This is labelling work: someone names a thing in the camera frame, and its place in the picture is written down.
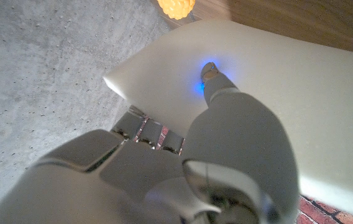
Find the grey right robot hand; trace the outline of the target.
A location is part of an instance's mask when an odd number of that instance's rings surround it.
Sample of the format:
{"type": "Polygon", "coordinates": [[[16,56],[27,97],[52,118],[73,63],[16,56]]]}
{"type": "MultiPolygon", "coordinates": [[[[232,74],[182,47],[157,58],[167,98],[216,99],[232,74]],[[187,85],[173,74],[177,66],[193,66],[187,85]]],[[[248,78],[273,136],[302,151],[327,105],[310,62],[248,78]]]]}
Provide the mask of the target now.
{"type": "Polygon", "coordinates": [[[156,148],[162,127],[131,108],[41,157],[0,202],[0,223],[293,223],[299,187],[274,113],[214,63],[207,109],[156,148]]]}

